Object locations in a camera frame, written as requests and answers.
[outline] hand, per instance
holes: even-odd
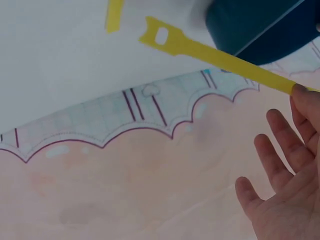
[[[261,134],[254,145],[275,195],[262,200],[245,177],[235,184],[238,200],[259,240],[320,239],[320,93],[295,85],[290,104],[304,143],[278,110],[270,110],[266,118],[295,174]]]

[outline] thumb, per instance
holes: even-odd
[[[320,92],[309,91],[306,87],[296,84],[292,88],[292,99],[296,109],[320,133]]]

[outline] yellow strip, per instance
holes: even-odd
[[[109,5],[105,17],[105,30],[108,34],[119,31],[121,24],[122,9],[125,0],[109,0]]]
[[[292,87],[296,84],[294,81],[283,76],[279,76],[228,53],[194,41],[186,37],[181,29],[164,23],[154,17],[147,16],[146,22],[147,30],[139,40],[152,48],[172,56],[187,55],[199,59],[220,69],[251,79],[289,95],[291,94]],[[165,28],[168,31],[167,40],[163,45],[156,43],[156,36],[160,28]]]

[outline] blue object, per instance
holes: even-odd
[[[214,0],[206,26],[216,47],[255,65],[279,60],[318,37],[320,0]]]

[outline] printed pattern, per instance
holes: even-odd
[[[277,62],[263,66],[286,75],[320,69],[320,38]],[[183,122],[193,121],[196,102],[207,95],[234,101],[243,90],[259,90],[250,79],[218,68],[137,86],[75,105],[0,135],[0,150],[25,163],[46,146],[79,141],[104,148],[127,131],[153,129],[169,138]]]

